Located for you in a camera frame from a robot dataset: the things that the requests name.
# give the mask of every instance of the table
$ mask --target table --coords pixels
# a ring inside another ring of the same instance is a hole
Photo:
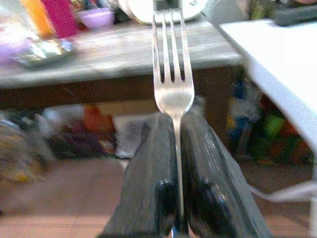
[[[221,25],[242,52],[252,80],[293,123],[317,155],[317,22],[278,27],[271,20]],[[312,200],[311,235],[317,237],[317,160],[313,180],[273,194],[253,192],[271,201]]]
[[[230,86],[241,55],[203,16],[186,25],[195,92],[206,98],[206,119],[225,140]],[[0,109],[154,98],[151,26],[121,23],[81,33],[74,44],[76,57],[52,65],[0,65]]]

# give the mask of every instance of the silver fork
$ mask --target silver fork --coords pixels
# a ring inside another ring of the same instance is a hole
[[[156,26],[156,15],[162,14],[162,36],[163,36],[163,58],[164,58],[164,81],[161,81],[160,67],[159,67],[159,47],[158,47],[158,34]],[[181,160],[181,147],[180,147],[180,125],[183,115],[190,109],[194,100],[194,83],[192,76],[192,67],[189,58],[189,49],[187,36],[185,31],[185,22],[181,10],[169,11],[167,13],[170,18],[170,31],[173,53],[174,65],[174,81],[171,80],[167,32],[166,32],[166,12],[154,12],[153,15],[153,39],[152,39],[152,57],[153,57],[153,76],[154,76],[154,94],[155,100],[159,110],[162,113],[168,114],[173,121],[175,133],[175,146],[176,146],[176,162],[177,162],[177,179],[178,179],[178,212],[176,229],[180,233],[187,233],[187,221],[185,219],[184,208],[184,193],[183,193],[183,175],[182,175],[182,160]],[[184,74],[185,78],[182,79],[177,45],[175,28],[173,22],[173,14],[179,14],[181,25],[181,38],[183,46],[183,59],[184,59]]]

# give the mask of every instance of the floor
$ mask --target floor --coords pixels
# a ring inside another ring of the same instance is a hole
[[[249,178],[254,171],[244,166]],[[59,161],[48,168],[44,181],[0,182],[0,237],[95,237],[119,201],[123,175],[123,166],[114,160]],[[272,184],[268,179],[262,183]],[[308,237],[309,203],[255,199],[274,236]]]

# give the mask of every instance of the white table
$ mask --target white table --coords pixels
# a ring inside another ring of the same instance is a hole
[[[244,64],[252,80],[283,111],[316,158],[317,22],[279,27],[271,20],[257,20],[222,24],[221,28],[245,56]],[[253,192],[276,202],[311,199],[310,230],[317,237],[315,179],[274,194],[256,189]]]

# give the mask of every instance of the orange bottle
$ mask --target orange bottle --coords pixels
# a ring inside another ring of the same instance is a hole
[[[20,0],[33,23],[36,26],[38,35],[41,37],[50,36],[53,31],[50,27],[49,19],[45,13],[44,6],[41,0]]]

